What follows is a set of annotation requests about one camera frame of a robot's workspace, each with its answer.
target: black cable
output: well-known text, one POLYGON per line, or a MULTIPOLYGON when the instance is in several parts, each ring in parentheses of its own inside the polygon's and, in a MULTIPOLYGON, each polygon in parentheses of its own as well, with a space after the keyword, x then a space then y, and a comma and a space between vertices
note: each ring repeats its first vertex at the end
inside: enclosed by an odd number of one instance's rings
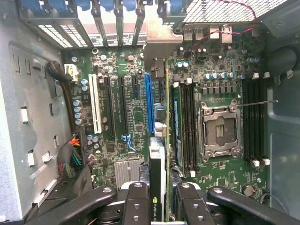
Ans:
POLYGON ((285 214, 289 215, 288 211, 285 209, 285 207, 284 207, 283 204, 280 202, 280 200, 279 200, 277 197, 275 197, 274 195, 272 195, 272 194, 269 194, 269 193, 263 194, 262 197, 261 197, 261 200, 260 200, 260 203, 261 203, 261 204, 263 203, 264 198, 265 198, 266 196, 270 196, 270 197, 274 198, 274 199, 276 200, 276 202, 278 202, 279 205, 282 207, 282 209, 283 209, 283 211, 285 212, 285 214))

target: screw hole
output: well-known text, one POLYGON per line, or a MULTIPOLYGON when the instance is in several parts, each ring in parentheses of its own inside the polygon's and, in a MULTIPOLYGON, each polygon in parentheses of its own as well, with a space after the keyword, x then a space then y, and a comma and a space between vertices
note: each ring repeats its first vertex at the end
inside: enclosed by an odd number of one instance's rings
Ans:
POLYGON ((199 220, 200 222, 203 222, 203 221, 204 221, 204 217, 203 217, 203 216, 198 216, 198 220, 199 220))
POLYGON ((139 220, 140 220, 139 216, 134 216, 134 217, 133 217, 133 221, 137 222, 137 221, 139 221, 139 220))

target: red wire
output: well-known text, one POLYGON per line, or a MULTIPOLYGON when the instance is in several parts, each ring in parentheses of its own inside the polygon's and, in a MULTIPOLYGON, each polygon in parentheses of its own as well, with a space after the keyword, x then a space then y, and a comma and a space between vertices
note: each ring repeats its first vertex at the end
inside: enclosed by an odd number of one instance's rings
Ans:
MULTIPOLYGON (((252 14, 254 16, 254 20, 256 20, 256 14, 255 14, 255 11, 249 6, 249 5, 246 5, 245 3, 242 3, 242 2, 237 2, 237 1, 227 1, 227 0, 217 0, 217 1, 222 1, 222 2, 225 2, 225 3, 232 3, 232 4, 239 4, 239 5, 242 5, 242 6, 245 6, 246 8, 250 9, 252 11, 252 14)), ((252 25, 252 27, 244 30, 244 31, 241 31, 241 32, 224 32, 224 31, 220 31, 220 30, 215 30, 213 32, 211 32, 209 35, 213 34, 213 33, 221 33, 221 34, 229 34, 229 35, 238 35, 238 34, 243 34, 243 33, 247 33, 251 30, 253 30, 255 24, 252 25)), ((206 39, 209 37, 208 36, 205 36, 203 38, 200 39, 200 41, 206 39)))

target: ventilation grille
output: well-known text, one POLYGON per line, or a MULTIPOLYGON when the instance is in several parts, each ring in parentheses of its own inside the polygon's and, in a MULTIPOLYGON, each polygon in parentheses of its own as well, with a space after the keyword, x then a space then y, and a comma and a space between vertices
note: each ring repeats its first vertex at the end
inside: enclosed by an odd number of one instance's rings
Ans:
POLYGON ((63 48, 72 48, 73 46, 51 25, 39 25, 48 36, 54 39, 63 48))
MULTIPOLYGON (((287 0, 236 0, 252 7, 256 17, 269 12, 287 0)), ((254 16, 250 9, 240 4, 217 0, 193 0, 187 8, 185 23, 250 22, 254 16)))
POLYGON ((79 32, 76 30, 76 28, 73 25, 61 25, 62 29, 65 30, 65 32, 72 38, 75 43, 78 45, 78 47, 87 47, 88 45, 82 38, 82 36, 79 34, 79 32))

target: mounting screw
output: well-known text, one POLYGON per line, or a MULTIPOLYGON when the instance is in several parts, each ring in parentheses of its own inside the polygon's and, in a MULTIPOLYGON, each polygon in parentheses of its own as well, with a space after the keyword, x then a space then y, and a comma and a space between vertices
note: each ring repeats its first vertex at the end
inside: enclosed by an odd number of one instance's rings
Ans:
POLYGON ((220 194, 220 193, 223 192, 222 189, 220 189, 220 188, 218 188, 218 187, 215 187, 213 190, 214 190, 214 192, 216 192, 216 193, 218 193, 218 194, 220 194))
POLYGON ((102 192, 104 192, 104 193, 109 193, 109 192, 111 192, 112 190, 109 188, 109 187, 105 187, 104 189, 103 189, 103 191, 102 192))
POLYGON ((77 62, 78 58, 76 56, 73 56, 71 60, 72 60, 72 62, 77 62))
POLYGON ((183 188, 189 188, 189 184, 188 184, 188 183, 182 183, 181 186, 182 186, 183 188))
POLYGON ((140 188, 140 187, 142 187, 142 184, 141 183, 135 183, 135 187, 140 188))
POLYGON ((8 14, 7 13, 3 13, 2 14, 2 18, 6 20, 8 18, 8 14))
POLYGON ((276 28, 281 29, 282 28, 282 23, 277 23, 276 28))

